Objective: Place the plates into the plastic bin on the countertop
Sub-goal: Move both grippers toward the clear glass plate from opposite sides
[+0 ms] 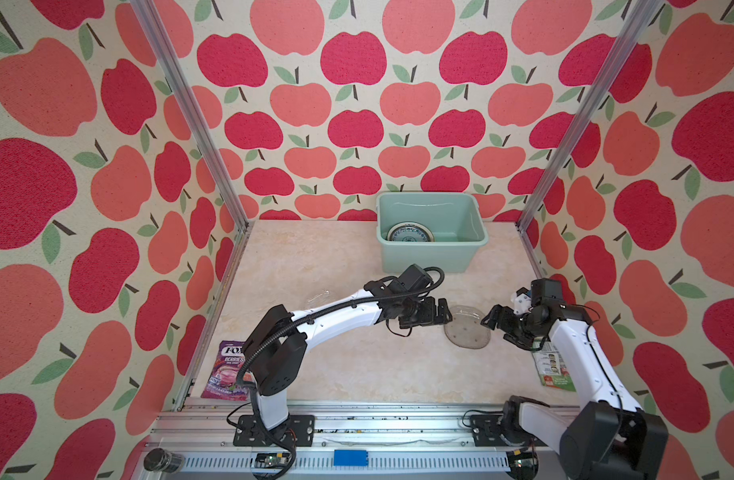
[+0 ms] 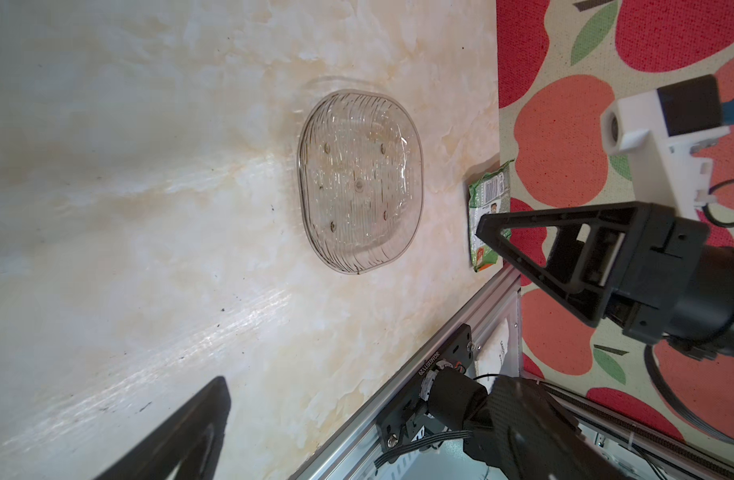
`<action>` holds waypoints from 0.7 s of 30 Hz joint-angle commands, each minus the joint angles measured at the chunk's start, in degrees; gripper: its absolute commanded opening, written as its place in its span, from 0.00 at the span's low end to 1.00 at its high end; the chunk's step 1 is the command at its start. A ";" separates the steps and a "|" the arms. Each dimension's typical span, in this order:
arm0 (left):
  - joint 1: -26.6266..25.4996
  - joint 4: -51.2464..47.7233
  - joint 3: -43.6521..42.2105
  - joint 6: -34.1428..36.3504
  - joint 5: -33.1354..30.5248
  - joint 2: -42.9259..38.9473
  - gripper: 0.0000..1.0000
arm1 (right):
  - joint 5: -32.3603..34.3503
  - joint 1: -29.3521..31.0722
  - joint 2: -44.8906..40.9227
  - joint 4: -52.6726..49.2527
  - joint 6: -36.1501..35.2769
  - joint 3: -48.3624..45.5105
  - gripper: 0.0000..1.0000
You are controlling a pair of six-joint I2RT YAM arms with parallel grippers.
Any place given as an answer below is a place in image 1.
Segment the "blue patterned small plate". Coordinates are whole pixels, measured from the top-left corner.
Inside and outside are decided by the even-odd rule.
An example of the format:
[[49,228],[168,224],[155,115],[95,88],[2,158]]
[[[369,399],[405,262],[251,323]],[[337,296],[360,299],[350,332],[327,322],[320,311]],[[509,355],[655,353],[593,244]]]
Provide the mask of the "blue patterned small plate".
[[386,240],[390,242],[434,242],[435,238],[430,229],[416,222],[401,222],[392,226]]

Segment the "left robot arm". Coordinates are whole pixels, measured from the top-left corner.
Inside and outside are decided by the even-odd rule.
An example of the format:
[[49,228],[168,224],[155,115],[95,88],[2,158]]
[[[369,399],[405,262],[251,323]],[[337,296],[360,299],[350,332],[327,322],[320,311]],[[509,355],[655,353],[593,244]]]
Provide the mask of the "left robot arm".
[[357,328],[395,320],[411,331],[452,320],[447,301],[431,293],[445,280],[439,267],[412,264],[398,276],[367,282],[339,301],[308,310],[271,307],[242,346],[236,384],[250,394],[253,415],[273,431],[288,422],[287,389],[316,346]]

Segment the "grey glass plate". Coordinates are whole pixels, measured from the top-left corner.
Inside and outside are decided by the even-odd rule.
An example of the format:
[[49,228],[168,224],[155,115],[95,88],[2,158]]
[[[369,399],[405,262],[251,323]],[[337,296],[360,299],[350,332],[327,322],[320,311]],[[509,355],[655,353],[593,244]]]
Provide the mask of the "grey glass plate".
[[450,306],[452,321],[444,325],[447,339],[457,347],[478,350],[485,348],[491,340],[491,330],[481,325],[485,314],[477,308]]

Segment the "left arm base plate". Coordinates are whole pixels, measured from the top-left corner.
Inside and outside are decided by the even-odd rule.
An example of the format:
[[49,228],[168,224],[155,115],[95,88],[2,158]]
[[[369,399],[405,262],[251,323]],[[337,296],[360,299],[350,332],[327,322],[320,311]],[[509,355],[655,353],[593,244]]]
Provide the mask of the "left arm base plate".
[[279,426],[270,428],[253,415],[239,417],[233,445],[236,447],[311,447],[315,431],[314,415],[289,415]]

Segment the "clear glass plate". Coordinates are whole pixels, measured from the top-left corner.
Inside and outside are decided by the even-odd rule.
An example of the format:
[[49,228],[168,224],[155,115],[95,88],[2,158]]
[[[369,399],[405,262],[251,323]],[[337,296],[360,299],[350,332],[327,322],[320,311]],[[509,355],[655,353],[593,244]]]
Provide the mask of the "clear glass plate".
[[310,296],[307,302],[310,304],[318,305],[321,303],[326,303],[330,298],[331,298],[331,292],[329,290],[322,290]]

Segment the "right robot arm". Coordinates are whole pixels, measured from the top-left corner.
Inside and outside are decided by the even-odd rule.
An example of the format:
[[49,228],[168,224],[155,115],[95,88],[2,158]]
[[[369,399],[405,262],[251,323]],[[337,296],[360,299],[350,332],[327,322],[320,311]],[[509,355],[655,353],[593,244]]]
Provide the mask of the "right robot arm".
[[614,371],[599,342],[590,309],[565,301],[562,285],[546,278],[519,289],[512,306],[493,306],[482,326],[501,330],[507,342],[530,353],[554,347],[579,398],[568,420],[545,403],[513,395],[503,406],[506,442],[539,440],[559,457],[570,479],[654,479],[669,433],[644,411]]

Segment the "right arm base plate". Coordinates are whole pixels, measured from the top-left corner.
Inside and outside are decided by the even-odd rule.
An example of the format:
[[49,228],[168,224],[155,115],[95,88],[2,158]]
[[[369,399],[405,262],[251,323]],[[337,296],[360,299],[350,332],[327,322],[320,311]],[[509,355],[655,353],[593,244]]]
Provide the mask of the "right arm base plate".
[[546,447],[544,442],[527,433],[505,430],[500,414],[468,412],[462,424],[470,430],[476,447]]

